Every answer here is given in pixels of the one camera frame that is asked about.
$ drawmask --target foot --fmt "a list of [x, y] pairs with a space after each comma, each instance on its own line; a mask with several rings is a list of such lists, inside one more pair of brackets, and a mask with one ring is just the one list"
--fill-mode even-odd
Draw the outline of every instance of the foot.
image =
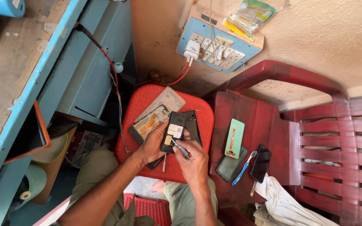
[[150, 187], [150, 190], [152, 192], [160, 192], [160, 193], [164, 194], [164, 181], [157, 180], [156, 182], [154, 182], [152, 184], [152, 186]]

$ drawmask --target white charger adapter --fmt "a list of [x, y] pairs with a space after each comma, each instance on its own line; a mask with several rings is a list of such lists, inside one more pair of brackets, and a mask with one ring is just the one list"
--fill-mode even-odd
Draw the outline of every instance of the white charger adapter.
[[189, 40], [189, 42], [187, 43], [187, 46], [184, 49], [184, 56], [188, 57], [190, 56], [193, 59], [198, 59], [199, 56], [199, 48], [201, 47], [201, 45], [199, 45], [199, 43], [193, 41], [193, 40]]

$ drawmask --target pants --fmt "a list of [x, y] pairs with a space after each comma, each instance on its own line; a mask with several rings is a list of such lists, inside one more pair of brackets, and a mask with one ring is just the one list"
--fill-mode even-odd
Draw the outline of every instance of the pants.
[[[118, 167], [118, 161], [114, 153], [108, 150], [108, 145], [103, 145], [93, 150], [83, 161], [82, 167], [76, 185], [73, 189], [68, 208], [75, 203], [82, 195], [86, 194], [98, 182], [103, 180], [115, 168]], [[217, 199], [215, 194], [215, 184], [208, 177], [210, 192], [212, 193], [212, 205], [217, 216]], [[192, 192], [188, 184], [166, 181], [164, 194], [170, 202], [170, 215], [172, 225], [194, 225], [195, 224], [195, 203]], [[135, 217], [135, 202], [132, 202], [125, 211], [124, 196], [120, 195], [114, 204], [104, 226], [128, 226], [144, 225], [152, 226], [154, 221], [148, 216]]]

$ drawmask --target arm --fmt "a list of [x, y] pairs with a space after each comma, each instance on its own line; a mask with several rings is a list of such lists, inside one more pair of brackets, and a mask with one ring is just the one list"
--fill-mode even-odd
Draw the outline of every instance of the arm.
[[76, 201], [59, 219], [61, 226], [102, 225], [123, 190], [148, 162], [165, 153], [160, 151], [168, 120], [152, 131], [143, 144], [111, 174]]
[[192, 195], [195, 199], [195, 225], [216, 225], [216, 217], [212, 207], [212, 198], [208, 184], [209, 156], [196, 141], [176, 141], [191, 153], [186, 159], [179, 148], [174, 147], [175, 157], [179, 162]]

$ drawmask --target beige wall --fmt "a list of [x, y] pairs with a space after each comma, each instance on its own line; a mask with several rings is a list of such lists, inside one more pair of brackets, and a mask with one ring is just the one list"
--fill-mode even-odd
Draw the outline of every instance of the beige wall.
[[[209, 8], [209, 0], [195, 2]], [[212, 10], [228, 15], [241, 2], [213, 0]], [[283, 2], [268, 1], [275, 6]], [[181, 34], [177, 25], [184, 1], [131, 0], [131, 6], [139, 75], [145, 76], [151, 68], [162, 74], [178, 74], [184, 57], [174, 51]], [[265, 35], [264, 49], [243, 70], [264, 59], [277, 60], [335, 79], [351, 88], [352, 96], [362, 94], [362, 1], [290, 0], [290, 5], [276, 13], [260, 32]], [[194, 63], [173, 88], [201, 96], [239, 72], [226, 74]], [[278, 104], [282, 110], [331, 100], [319, 91], [271, 80], [246, 93]]]

